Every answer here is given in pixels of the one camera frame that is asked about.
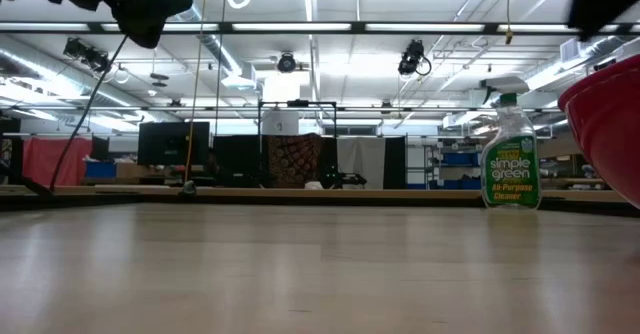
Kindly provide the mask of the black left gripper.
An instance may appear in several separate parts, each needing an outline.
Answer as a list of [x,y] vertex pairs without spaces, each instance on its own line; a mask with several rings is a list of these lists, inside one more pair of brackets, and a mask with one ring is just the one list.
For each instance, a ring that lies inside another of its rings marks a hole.
[[112,16],[122,33],[137,45],[157,47],[166,21],[187,11],[193,0],[116,0]]

